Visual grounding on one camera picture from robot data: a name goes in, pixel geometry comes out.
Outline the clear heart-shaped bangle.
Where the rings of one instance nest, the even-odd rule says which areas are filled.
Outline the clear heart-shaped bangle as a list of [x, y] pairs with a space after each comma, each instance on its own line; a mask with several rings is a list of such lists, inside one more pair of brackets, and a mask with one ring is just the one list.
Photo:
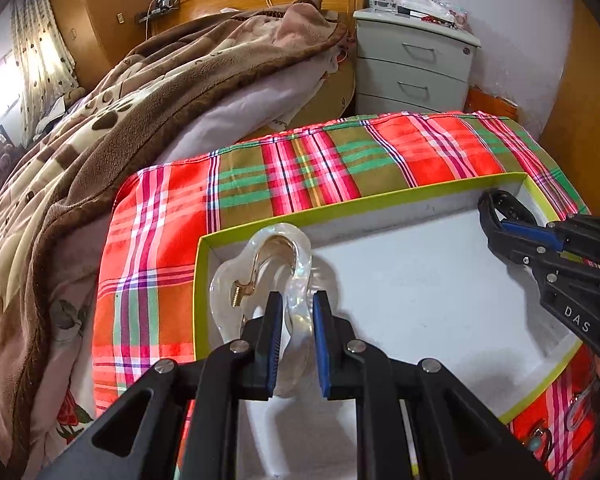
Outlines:
[[220, 264], [209, 285], [209, 308], [222, 341], [237, 339], [262, 313], [268, 295], [283, 300], [282, 355], [274, 394], [289, 398], [310, 356], [313, 337], [309, 300], [312, 248], [309, 237], [287, 222], [260, 229], [234, 258]]

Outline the black fitness band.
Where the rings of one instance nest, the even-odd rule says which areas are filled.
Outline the black fitness band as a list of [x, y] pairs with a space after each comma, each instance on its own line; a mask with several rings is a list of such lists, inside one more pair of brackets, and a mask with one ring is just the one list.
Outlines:
[[535, 216], [519, 200], [505, 190], [483, 192], [478, 200], [480, 226], [487, 237], [505, 234], [501, 228], [503, 220], [513, 220], [538, 226]]

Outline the yellow-green shallow box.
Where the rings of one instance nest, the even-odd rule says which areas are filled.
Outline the yellow-green shallow box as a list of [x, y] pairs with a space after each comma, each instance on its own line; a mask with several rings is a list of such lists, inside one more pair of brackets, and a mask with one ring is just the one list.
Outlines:
[[[291, 214], [309, 237], [312, 290], [390, 358], [434, 358], [510, 422], [562, 374], [579, 339], [541, 308], [521, 266], [494, 256], [477, 203], [512, 193], [539, 223], [557, 208], [523, 172], [408, 188]], [[284, 398], [239, 405], [242, 479], [352, 479], [355, 407], [325, 400], [314, 364]]]

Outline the orange cardboard box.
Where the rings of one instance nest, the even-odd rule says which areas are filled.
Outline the orange cardboard box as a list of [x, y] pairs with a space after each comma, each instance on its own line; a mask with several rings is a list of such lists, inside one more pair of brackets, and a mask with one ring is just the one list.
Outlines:
[[483, 112], [495, 116], [518, 120], [519, 108], [516, 103], [502, 96], [492, 96], [478, 86], [470, 86], [466, 96], [467, 113]]

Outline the wooden door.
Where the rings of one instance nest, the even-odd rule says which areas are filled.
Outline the wooden door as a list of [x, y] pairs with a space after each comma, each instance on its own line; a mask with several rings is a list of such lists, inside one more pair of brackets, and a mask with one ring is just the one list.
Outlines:
[[540, 143], [600, 216], [600, 25], [582, 0], [573, 0], [568, 54]]

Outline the plaid tablecloth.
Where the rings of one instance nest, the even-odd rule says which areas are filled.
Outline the plaid tablecloth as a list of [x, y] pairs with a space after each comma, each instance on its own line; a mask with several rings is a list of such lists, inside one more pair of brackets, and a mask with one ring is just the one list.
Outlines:
[[223, 304], [221, 262], [264, 226], [313, 245], [313, 289], [393, 359], [441, 361], [556, 479], [594, 448], [593, 357], [539, 303], [530, 271], [496, 258], [477, 200], [505, 188], [540, 221], [585, 212], [554, 159], [516, 122], [394, 113], [313, 125], [132, 174], [114, 200], [92, 341], [95, 408], [151, 365], [202, 359], [288, 278], [276, 248], [253, 295]]

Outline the grey bedside nightstand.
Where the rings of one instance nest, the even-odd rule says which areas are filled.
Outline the grey bedside nightstand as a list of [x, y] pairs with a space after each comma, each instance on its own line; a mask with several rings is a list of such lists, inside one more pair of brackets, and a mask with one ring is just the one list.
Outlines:
[[357, 10], [356, 111], [358, 114], [459, 112], [480, 40], [464, 30]]

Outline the floral white bedsheet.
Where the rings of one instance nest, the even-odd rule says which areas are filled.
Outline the floral white bedsheet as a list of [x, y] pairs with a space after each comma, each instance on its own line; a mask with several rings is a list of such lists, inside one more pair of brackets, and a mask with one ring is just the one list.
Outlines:
[[93, 281], [61, 286], [60, 327], [44, 377], [58, 396], [34, 436], [35, 478], [111, 402], [162, 359], [195, 355], [194, 263], [200, 238], [358, 197], [341, 159], [320, 156], [320, 125], [352, 94], [352, 65], [333, 48], [219, 102], [185, 127], [114, 206], [76, 231], [53, 263], [75, 269], [102, 244]]

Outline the clutter on nightstand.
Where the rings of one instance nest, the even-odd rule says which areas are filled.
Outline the clutter on nightstand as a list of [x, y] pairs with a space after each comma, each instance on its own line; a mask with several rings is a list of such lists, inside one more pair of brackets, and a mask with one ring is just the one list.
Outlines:
[[446, 27], [468, 30], [468, 13], [443, 0], [368, 0], [374, 11], [418, 18]]

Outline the brown paw-print blanket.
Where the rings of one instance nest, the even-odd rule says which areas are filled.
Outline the brown paw-print blanket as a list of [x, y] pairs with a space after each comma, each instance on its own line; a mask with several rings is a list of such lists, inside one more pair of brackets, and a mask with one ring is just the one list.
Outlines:
[[83, 242], [72, 270], [54, 258], [187, 125], [346, 32], [346, 16], [322, 0], [172, 27], [134, 48], [20, 160], [0, 192], [0, 478], [23, 476], [43, 414], [59, 408], [44, 377], [60, 327], [58, 292], [94, 280], [102, 244]]

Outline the patterned curtain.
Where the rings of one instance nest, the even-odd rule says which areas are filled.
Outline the patterned curtain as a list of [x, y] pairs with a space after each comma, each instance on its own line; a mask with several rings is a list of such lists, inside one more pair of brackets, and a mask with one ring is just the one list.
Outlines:
[[10, 31], [22, 76], [22, 143], [28, 145], [55, 102], [79, 87], [76, 61], [62, 39], [50, 0], [12, 0]]

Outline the wooden wardrobe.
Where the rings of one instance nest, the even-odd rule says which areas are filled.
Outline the wooden wardrobe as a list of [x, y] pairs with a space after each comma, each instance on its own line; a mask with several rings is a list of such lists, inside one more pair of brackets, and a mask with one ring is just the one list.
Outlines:
[[122, 58], [145, 40], [136, 21], [152, 0], [50, 0], [65, 45], [76, 61], [76, 78], [94, 89]]

